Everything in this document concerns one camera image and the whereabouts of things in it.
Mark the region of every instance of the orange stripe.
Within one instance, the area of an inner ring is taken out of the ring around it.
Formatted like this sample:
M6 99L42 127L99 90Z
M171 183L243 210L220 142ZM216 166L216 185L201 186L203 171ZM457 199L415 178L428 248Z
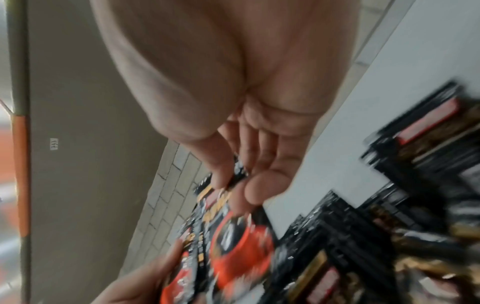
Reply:
M12 116L12 131L20 235L25 237L30 234L28 140L27 119L25 116Z

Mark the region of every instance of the hand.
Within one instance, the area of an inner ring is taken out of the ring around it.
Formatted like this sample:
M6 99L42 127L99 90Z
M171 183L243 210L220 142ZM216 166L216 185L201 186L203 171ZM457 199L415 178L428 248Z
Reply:
M158 257L110 284L91 304L159 304L160 284L177 265L182 253L182 242L177 241L166 257ZM205 303L199 297L195 304Z
M224 187L232 208L285 191L350 66L358 0L92 0L106 45L162 134Z

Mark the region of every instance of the gray wall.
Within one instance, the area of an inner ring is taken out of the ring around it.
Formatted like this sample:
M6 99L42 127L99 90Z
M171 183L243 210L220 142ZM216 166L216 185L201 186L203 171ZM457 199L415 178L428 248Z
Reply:
M30 1L28 14L31 303L85 304L118 275L166 139L117 74L88 0Z
M334 189L361 204L387 181L363 140L452 77L480 96L480 1L416 0L267 214L279 235Z

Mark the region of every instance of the wall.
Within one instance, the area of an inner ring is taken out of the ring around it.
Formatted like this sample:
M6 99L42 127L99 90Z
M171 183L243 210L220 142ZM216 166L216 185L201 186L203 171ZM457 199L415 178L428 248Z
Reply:
M480 2L416 0L267 213L279 235L334 189L361 204L387 181L358 161L362 140L452 77L480 96Z
M85 304L118 276L166 139L117 74L88 0L28 9L31 303Z

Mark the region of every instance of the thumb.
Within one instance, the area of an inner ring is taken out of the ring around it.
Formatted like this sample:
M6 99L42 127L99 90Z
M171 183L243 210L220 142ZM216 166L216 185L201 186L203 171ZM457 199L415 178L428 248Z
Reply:
M234 174L234 153L219 132L183 144L213 173L211 184L215 189L227 186Z
M178 264L182 253L182 242L177 240L168 254L158 257L147 265L113 282L99 297L105 302L122 301L137 297L156 289L157 282L163 280Z

